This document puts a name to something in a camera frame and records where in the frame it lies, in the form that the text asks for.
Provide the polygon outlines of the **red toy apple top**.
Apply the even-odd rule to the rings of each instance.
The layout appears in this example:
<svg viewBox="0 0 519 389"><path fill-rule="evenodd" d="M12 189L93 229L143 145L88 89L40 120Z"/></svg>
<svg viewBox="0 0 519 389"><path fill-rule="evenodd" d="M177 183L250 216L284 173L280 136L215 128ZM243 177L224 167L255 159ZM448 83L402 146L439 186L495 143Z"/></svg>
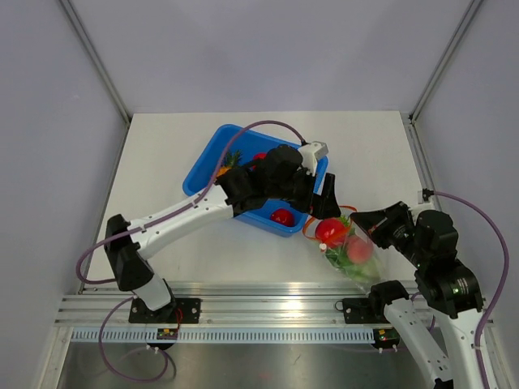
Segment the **red toy apple top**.
<svg viewBox="0 0 519 389"><path fill-rule="evenodd" d="M345 240L345 225L335 218L322 220L315 228L315 238L329 249L341 247Z"/></svg>

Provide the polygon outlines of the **pink toy peach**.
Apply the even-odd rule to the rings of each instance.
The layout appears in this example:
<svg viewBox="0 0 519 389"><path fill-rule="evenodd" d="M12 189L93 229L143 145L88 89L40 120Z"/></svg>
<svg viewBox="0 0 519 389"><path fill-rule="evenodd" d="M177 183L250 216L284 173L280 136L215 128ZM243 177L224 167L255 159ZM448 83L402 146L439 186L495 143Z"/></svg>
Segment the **pink toy peach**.
<svg viewBox="0 0 519 389"><path fill-rule="evenodd" d="M365 241L358 236L351 236L346 244L346 254L351 263L361 265L366 263L372 255L371 241Z"/></svg>

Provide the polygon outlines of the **green toy grapes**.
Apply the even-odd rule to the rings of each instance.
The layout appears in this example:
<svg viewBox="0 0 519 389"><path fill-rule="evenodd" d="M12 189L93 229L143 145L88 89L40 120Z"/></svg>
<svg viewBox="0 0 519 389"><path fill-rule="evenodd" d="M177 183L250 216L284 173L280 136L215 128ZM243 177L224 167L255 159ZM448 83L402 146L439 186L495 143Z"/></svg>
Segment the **green toy grapes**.
<svg viewBox="0 0 519 389"><path fill-rule="evenodd" d="M338 220L343 224L347 232L354 230L353 222L351 221L349 216L342 215L338 218Z"/></svg>

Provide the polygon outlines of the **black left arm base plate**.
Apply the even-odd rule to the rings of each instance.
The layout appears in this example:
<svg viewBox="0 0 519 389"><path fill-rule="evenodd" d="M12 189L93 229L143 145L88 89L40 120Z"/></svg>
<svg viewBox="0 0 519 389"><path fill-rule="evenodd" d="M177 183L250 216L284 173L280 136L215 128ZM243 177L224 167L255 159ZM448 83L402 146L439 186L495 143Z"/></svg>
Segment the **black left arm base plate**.
<svg viewBox="0 0 519 389"><path fill-rule="evenodd" d="M131 303L129 323L137 324L197 324L199 322L201 303L199 298L176 298L175 306L171 304L159 310L150 310L140 298Z"/></svg>

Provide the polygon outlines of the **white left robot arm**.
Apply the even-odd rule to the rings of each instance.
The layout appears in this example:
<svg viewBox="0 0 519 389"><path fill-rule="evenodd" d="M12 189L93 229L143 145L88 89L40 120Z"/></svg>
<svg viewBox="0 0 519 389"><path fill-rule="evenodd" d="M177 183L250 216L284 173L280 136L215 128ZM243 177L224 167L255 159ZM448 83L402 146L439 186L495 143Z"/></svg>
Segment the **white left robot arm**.
<svg viewBox="0 0 519 389"><path fill-rule="evenodd" d="M338 217L334 175L326 174L321 192L314 192L318 162L327 153L322 142L298 148L282 144L265 158L210 179L199 193L147 218L111 217L104 250L118 288L133 293L138 314L164 323L180 317L178 303L148 261L169 244L206 224L261 209L269 200L285 201L319 220Z"/></svg>

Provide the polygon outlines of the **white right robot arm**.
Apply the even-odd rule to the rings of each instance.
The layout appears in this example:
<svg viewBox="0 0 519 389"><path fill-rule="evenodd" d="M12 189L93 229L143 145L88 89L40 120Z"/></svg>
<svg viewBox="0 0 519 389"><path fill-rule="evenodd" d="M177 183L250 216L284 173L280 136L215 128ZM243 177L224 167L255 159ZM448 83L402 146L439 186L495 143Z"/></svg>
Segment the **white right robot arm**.
<svg viewBox="0 0 519 389"><path fill-rule="evenodd" d="M418 291L444 337L440 348L418 321L413 302L397 280L371 287L368 311L388 321L404 340L431 388L495 388L484 346L483 297L475 274L457 257L458 232L451 217L435 209L414 215L403 202L384 210L354 212L350 219L380 249L395 248L416 269Z"/></svg>

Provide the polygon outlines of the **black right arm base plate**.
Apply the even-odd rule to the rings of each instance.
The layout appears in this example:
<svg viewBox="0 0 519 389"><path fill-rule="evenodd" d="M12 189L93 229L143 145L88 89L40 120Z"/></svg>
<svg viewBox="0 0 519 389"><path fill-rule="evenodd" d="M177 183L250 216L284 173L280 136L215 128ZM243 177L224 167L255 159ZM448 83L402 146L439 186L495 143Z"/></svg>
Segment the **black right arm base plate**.
<svg viewBox="0 0 519 389"><path fill-rule="evenodd" d="M334 303L334 309L342 313L345 324L388 324L384 317L379 317L365 297L347 297Z"/></svg>

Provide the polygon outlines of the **green toy lettuce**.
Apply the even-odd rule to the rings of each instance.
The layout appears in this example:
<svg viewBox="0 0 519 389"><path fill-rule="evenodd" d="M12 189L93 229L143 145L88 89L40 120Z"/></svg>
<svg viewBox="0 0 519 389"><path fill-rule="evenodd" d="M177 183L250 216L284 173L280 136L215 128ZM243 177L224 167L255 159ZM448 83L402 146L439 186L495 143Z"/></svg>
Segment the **green toy lettuce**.
<svg viewBox="0 0 519 389"><path fill-rule="evenodd" d="M351 263L346 252L339 248L326 250L324 257L333 267L356 283L376 284L382 280L384 267L375 254L361 265Z"/></svg>

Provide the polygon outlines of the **clear zip bag orange zipper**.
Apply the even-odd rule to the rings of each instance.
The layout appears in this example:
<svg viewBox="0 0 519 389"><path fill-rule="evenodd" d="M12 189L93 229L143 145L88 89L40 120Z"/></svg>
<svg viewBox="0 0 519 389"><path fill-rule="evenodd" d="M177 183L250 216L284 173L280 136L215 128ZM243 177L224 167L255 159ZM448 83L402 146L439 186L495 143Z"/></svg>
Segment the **clear zip bag orange zipper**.
<svg viewBox="0 0 519 389"><path fill-rule="evenodd" d="M384 264L373 242L351 219L357 209L341 205L341 215L318 220L309 217L302 235L314 242L322 256L348 281L368 293L372 285L384 280Z"/></svg>

